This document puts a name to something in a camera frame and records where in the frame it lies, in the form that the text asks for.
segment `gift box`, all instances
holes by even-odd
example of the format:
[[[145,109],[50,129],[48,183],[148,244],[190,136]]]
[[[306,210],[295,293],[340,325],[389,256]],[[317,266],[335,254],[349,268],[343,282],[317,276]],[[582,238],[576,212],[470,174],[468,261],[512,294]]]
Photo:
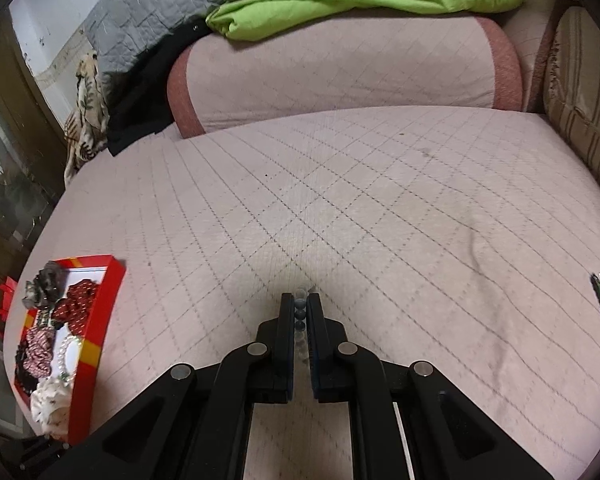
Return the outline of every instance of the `gift box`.
[[[100,353],[107,333],[111,311],[125,274],[125,267],[110,254],[78,256],[56,260],[56,263],[62,268],[62,298],[66,297],[70,286],[80,283],[82,280],[91,280],[98,284],[91,300],[86,322],[82,322],[80,325],[82,343],[68,345],[64,354],[66,370],[70,374],[74,374],[67,436],[68,443],[74,446],[89,434],[91,405],[93,403]],[[20,340],[26,340],[27,332],[31,327],[49,326],[51,324],[52,311],[30,309],[27,312]],[[51,377],[60,376],[59,347],[67,335],[71,335],[71,332],[68,324],[65,323],[62,328],[56,331],[53,348],[54,357],[51,362]],[[17,378],[14,380],[14,386],[29,406],[30,397]]]

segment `brown striped fabric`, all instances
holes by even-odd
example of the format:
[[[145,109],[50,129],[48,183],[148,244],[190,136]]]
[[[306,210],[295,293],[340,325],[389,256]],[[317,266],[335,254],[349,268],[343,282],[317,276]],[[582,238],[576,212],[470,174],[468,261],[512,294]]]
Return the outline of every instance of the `brown striped fabric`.
[[[600,30],[581,7],[558,24],[544,79],[552,125],[600,183]]]

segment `pink scrunchie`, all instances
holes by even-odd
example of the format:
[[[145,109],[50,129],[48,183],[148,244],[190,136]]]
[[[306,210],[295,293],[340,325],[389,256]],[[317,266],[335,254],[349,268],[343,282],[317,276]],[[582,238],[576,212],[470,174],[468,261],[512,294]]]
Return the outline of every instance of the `pink scrunchie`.
[[[56,331],[51,327],[32,327],[27,331],[27,357],[23,368],[37,379],[51,375]]]

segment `brown cushion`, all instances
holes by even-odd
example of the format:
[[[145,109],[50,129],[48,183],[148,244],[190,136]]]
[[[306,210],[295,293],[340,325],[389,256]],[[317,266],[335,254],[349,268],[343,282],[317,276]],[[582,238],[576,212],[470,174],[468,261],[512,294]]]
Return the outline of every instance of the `brown cushion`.
[[[542,113],[542,81],[549,48],[560,17],[573,0],[525,0],[521,7],[494,20],[509,37],[522,69],[522,111]]]
[[[600,30],[581,7],[565,12],[544,82],[552,125],[600,183]]]
[[[484,17],[357,10],[259,43],[213,34],[184,56],[169,94],[184,137],[201,133],[198,123],[211,132],[322,110],[522,106],[516,51]]]

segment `mattress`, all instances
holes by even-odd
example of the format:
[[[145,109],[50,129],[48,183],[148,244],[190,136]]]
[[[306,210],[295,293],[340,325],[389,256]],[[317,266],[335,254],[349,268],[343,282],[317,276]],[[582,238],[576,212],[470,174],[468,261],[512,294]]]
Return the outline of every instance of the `mattress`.
[[[47,260],[99,253],[127,273],[92,429],[315,286],[350,340],[435,364],[557,480],[600,448],[600,189],[542,116],[362,108],[192,139],[170,126],[80,171],[16,298]],[[10,377],[24,315],[16,301]],[[291,405],[256,406],[245,478],[351,478],[346,406],[297,377]]]

